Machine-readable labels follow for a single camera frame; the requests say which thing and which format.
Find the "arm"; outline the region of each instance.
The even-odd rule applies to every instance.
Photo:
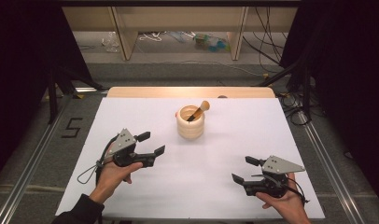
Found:
[[[288,174],[288,179],[295,180],[295,175]],[[288,186],[297,189],[296,184],[291,180],[288,181]],[[294,192],[288,191],[279,199],[261,192],[256,193],[256,196],[265,202],[265,205],[262,206],[263,209],[273,207],[290,224],[311,223],[303,208],[301,198]]]
[[[133,163],[126,167],[118,167],[114,162],[106,164],[91,195],[88,197],[82,194],[74,208],[69,212],[58,215],[52,224],[93,224],[102,215],[102,211],[105,208],[103,203],[113,195],[114,190],[122,180],[132,184],[131,173],[142,166],[143,163],[141,162]]]

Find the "gray carpet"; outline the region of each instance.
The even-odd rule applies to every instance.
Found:
[[[149,64],[88,64],[94,81],[105,87],[112,86],[254,86],[262,82],[264,70],[259,65],[235,65],[230,68],[221,64],[197,63],[149,63]],[[277,66],[268,69],[279,70]],[[275,92],[284,92],[288,78],[274,83]],[[74,81],[77,87],[88,87]],[[30,186],[26,190],[10,223],[50,223],[63,196],[64,189],[76,165],[103,94],[86,94],[81,99],[71,99],[63,112],[47,151],[39,163]],[[379,223],[379,200],[354,161],[344,156],[345,147],[334,131],[329,119],[319,108],[313,111],[312,124],[329,152],[344,183],[354,197],[366,223]],[[70,119],[80,128],[66,130]],[[49,102],[43,100],[32,125],[0,174],[0,207],[10,188],[16,183],[26,162],[36,148],[49,120]],[[305,129],[288,124],[302,155],[316,195],[325,211],[326,219],[316,223],[350,223],[336,193],[315,153]],[[260,223],[285,223],[282,220]]]

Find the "human hand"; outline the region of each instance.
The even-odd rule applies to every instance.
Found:
[[[288,174],[288,186],[297,190],[295,175]],[[294,223],[311,223],[303,208],[302,200],[299,195],[288,190],[282,198],[274,198],[267,193],[257,192],[256,196],[265,202],[263,209],[273,207],[276,211],[290,224]]]
[[[140,169],[142,162],[133,163],[129,166],[119,167],[114,162],[109,162],[103,167],[96,188],[90,195],[90,199],[96,203],[104,203],[117,186],[125,180],[128,184],[132,184],[131,173]]]

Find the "black sleeve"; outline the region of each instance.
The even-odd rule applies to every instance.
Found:
[[[58,215],[52,224],[93,224],[102,215],[104,208],[104,205],[96,203],[87,195],[82,194],[74,208]]]

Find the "white tabletop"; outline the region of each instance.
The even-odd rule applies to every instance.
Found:
[[[196,140],[180,137],[175,112],[183,105],[210,103],[204,134]],[[150,153],[166,145],[154,167],[132,174],[105,203],[103,216],[136,219],[251,220],[281,218],[263,202],[246,196],[232,174],[245,180],[261,174],[245,156],[266,160],[275,155],[303,166],[277,99],[105,98],[56,212],[71,210],[81,193],[90,194],[94,175],[82,185],[77,177],[100,158],[108,141],[127,128],[133,135],[151,132],[135,152]],[[309,218],[324,218],[306,172],[296,174],[306,199]]]

